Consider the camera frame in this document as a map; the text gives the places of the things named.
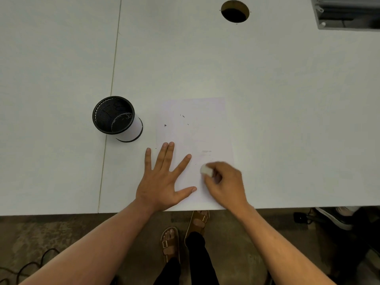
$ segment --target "black mesh pen holder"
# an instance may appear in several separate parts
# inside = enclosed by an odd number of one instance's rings
[[[95,127],[121,142],[132,142],[143,132],[143,122],[135,114],[130,101],[119,96],[101,100],[92,112]]]

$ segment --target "hand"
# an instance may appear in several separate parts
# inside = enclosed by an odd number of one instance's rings
[[[164,211],[190,196],[197,190],[196,187],[187,187],[180,191],[174,191],[174,183],[190,162],[191,155],[188,154],[173,172],[169,171],[173,158],[174,143],[164,143],[157,157],[156,165],[152,170],[150,158],[151,150],[145,152],[144,176],[137,187],[136,200],[141,201],[153,212]]]
[[[244,192],[241,172],[225,162],[206,164],[214,170],[214,178],[221,181],[216,184],[214,179],[203,174],[207,189],[214,199],[235,216],[250,205]]]

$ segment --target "black pants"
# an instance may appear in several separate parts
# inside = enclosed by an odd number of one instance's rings
[[[204,247],[203,236],[191,232],[185,240],[189,249],[189,263],[192,285],[219,285],[211,259]],[[181,265],[177,258],[171,258],[162,269],[154,285],[178,285],[181,275]]]

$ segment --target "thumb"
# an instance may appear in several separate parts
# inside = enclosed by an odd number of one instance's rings
[[[187,187],[185,189],[176,191],[176,202],[177,204],[182,201],[183,199],[187,198],[191,195],[191,193],[195,192],[197,190],[196,187]]]
[[[211,195],[214,195],[218,190],[218,186],[215,184],[213,178],[210,176],[203,174],[203,180],[207,186],[207,189],[210,191]]]

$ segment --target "left hand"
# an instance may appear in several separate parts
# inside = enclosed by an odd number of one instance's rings
[[[169,171],[173,158],[174,143],[164,143],[157,157],[156,165],[152,170],[150,158],[151,149],[145,152],[145,171],[142,180],[137,187],[136,201],[141,201],[153,212],[164,211],[190,196],[197,190],[196,187],[187,187],[180,191],[174,191],[174,183],[190,162],[188,154],[173,172]]]

